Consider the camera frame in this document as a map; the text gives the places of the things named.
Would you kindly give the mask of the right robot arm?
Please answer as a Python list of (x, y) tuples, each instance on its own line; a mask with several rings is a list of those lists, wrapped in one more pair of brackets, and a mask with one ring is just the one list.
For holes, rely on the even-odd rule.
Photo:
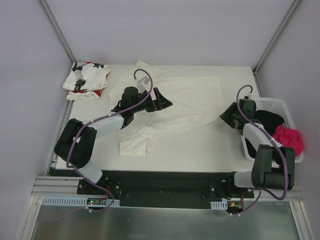
[(235, 172), (233, 180), (225, 184), (226, 194), (237, 197), (243, 188), (290, 191), (294, 186), (295, 151), (272, 139), (262, 118), (256, 118), (256, 102), (242, 98), (219, 117), (247, 139), (256, 151), (252, 170)]

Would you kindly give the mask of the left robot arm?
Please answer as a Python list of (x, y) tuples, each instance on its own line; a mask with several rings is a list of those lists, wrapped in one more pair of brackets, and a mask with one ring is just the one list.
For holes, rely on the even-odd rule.
[(94, 194), (102, 194), (106, 188), (105, 181), (101, 179), (103, 172), (92, 160), (96, 139), (127, 127), (134, 120), (135, 113), (152, 113), (173, 105), (158, 88), (153, 88), (153, 92), (155, 100), (148, 91), (141, 93), (136, 87), (126, 87), (121, 100), (108, 115), (87, 123), (72, 118), (64, 127), (54, 153), (66, 162), (68, 168), (89, 180), (88, 188)]

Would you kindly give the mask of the cream white t shirt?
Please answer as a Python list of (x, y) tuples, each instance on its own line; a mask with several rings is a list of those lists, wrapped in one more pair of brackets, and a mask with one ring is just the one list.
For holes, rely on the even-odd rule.
[(136, 68), (146, 70), (154, 87), (173, 103), (151, 113), (140, 111), (125, 128), (113, 133), (121, 156), (148, 156), (158, 138), (198, 128), (218, 120), (223, 111), (223, 92), (218, 77), (187, 76), (160, 78), (163, 71), (143, 61)]

